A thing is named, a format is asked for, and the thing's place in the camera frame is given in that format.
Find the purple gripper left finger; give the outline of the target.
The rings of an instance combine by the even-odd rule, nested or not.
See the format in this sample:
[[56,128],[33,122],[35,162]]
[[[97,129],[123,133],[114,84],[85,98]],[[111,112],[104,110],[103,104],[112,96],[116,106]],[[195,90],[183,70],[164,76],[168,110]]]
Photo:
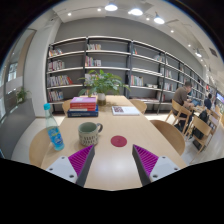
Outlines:
[[47,171],[83,187],[94,155],[94,146],[88,146],[69,157],[59,157],[47,168]]

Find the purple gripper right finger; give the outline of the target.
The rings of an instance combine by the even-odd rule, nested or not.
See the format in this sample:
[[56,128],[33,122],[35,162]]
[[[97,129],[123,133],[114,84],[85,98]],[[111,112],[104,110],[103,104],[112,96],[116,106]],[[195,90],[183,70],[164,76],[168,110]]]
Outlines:
[[168,157],[158,157],[152,152],[137,145],[133,145],[132,155],[143,186],[179,170],[179,167]]

